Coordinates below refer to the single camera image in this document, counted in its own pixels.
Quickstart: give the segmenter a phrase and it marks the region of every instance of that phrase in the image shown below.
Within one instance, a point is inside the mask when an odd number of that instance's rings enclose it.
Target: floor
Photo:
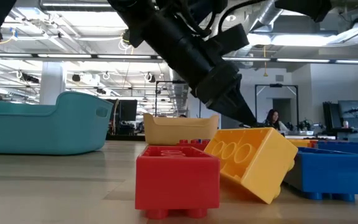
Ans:
[[[144,147],[108,141],[79,156],[0,155],[0,223],[358,223],[358,196],[356,203],[313,201],[285,187],[271,205],[222,189],[220,208],[206,218],[148,220],[134,209],[135,159]]]

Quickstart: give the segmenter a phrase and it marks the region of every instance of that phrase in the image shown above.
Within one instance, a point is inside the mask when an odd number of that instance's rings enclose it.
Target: person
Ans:
[[[288,128],[280,121],[278,116],[278,111],[275,109],[271,109],[266,117],[265,125],[268,127],[273,127],[277,131],[289,131]]]

